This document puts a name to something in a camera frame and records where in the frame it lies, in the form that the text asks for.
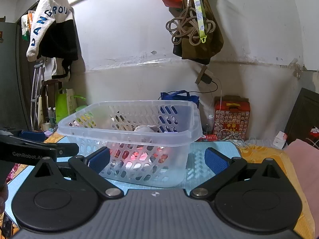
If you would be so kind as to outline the translucent plastic basket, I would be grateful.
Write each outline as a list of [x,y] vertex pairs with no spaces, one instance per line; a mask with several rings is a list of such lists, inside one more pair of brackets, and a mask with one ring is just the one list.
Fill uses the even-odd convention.
[[[140,125],[156,125],[159,130],[134,132]],[[140,170],[112,169],[107,165],[100,172],[106,179],[162,188],[183,181],[190,144],[202,136],[196,104],[183,100],[100,102],[62,119],[57,131],[77,144],[83,156],[119,143],[165,147],[169,157],[163,164]]]

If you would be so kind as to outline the grey cabinet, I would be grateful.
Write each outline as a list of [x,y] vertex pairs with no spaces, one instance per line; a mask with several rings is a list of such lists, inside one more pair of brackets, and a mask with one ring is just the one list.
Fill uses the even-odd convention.
[[1,22],[1,128],[28,129],[16,63],[14,23]]

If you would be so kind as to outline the orange patterned blanket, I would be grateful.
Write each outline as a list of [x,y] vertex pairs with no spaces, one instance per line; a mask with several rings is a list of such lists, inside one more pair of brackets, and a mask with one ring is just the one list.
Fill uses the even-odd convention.
[[302,213],[295,225],[294,231],[303,238],[315,238],[315,221],[288,155],[280,149],[257,145],[239,146],[238,150],[241,157],[247,160],[248,163],[260,164],[265,158],[273,158],[277,162],[302,201]]

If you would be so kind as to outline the green shopping bag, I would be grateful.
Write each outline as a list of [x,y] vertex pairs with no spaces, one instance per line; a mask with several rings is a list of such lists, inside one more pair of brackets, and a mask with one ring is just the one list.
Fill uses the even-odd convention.
[[56,122],[59,123],[62,119],[82,109],[82,106],[77,105],[77,99],[86,101],[83,96],[75,94],[72,88],[60,88],[55,95],[55,108],[56,108]]

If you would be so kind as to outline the red patterned gift box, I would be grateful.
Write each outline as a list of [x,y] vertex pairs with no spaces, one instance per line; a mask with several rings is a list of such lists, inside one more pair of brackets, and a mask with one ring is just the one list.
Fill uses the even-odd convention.
[[213,134],[218,140],[245,140],[250,119],[248,98],[223,96],[214,101],[215,123]]

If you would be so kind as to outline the small white box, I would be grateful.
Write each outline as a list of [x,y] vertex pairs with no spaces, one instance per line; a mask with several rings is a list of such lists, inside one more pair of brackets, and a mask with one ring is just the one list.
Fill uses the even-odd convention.
[[286,144],[287,137],[286,133],[279,131],[273,140],[273,146],[278,149],[283,149]]

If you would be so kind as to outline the white plush toy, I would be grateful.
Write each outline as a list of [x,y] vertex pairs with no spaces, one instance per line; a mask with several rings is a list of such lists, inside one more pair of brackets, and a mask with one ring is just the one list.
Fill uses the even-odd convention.
[[145,133],[145,132],[155,132],[157,133],[159,128],[156,125],[140,125],[134,129],[134,132]]

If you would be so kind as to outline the pink cloth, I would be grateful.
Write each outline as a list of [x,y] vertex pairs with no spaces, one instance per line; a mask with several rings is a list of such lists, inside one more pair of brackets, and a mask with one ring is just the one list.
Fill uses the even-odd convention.
[[307,199],[315,222],[315,238],[318,238],[318,149],[297,139],[284,151],[294,166],[299,184]]

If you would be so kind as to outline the blue shopping bag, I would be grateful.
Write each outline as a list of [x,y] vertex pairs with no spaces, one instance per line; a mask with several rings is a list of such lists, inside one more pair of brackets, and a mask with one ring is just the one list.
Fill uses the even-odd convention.
[[200,98],[196,95],[191,95],[190,92],[186,90],[180,91],[171,91],[171,92],[161,92],[160,93],[160,100],[183,100],[183,101],[190,101],[196,104],[199,107]]

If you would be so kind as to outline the dark wooden board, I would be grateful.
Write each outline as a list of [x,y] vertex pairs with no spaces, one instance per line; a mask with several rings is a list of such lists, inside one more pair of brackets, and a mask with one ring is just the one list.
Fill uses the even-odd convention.
[[318,141],[318,93],[301,88],[284,132],[288,145],[297,139],[311,145]]

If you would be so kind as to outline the black hanging garment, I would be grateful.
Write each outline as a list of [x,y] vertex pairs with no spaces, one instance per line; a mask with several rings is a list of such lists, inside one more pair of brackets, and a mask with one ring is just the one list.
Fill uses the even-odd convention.
[[39,44],[37,59],[40,57],[62,60],[61,73],[58,68],[53,68],[52,79],[63,79],[69,76],[72,62],[78,60],[74,20],[53,22],[49,26]]

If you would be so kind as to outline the brown hanging bag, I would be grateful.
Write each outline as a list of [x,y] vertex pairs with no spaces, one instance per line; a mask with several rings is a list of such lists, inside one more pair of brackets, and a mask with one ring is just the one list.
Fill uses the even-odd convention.
[[173,54],[203,65],[223,48],[224,40],[211,6],[202,0],[187,0],[179,16],[169,20],[165,28],[171,35]]

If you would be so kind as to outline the white lettered hanging garment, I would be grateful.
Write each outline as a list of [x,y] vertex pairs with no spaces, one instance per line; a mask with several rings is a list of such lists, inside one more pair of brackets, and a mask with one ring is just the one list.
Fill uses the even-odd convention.
[[46,31],[53,23],[73,20],[73,13],[68,0],[39,0],[31,24],[30,44],[27,59],[34,62],[38,56],[39,45]]

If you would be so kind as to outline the black wall charger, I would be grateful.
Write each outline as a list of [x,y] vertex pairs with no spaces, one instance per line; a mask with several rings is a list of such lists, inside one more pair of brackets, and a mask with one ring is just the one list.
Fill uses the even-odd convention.
[[208,74],[206,74],[206,70],[207,70],[207,69],[208,69],[208,68],[207,68],[206,65],[203,65],[203,66],[201,67],[201,70],[200,70],[200,72],[199,72],[199,74],[197,75],[197,78],[196,78],[196,80],[195,80],[195,83],[196,83],[197,85],[199,85],[200,82],[204,82],[205,84],[208,84],[208,85],[212,82],[212,78],[211,78]]

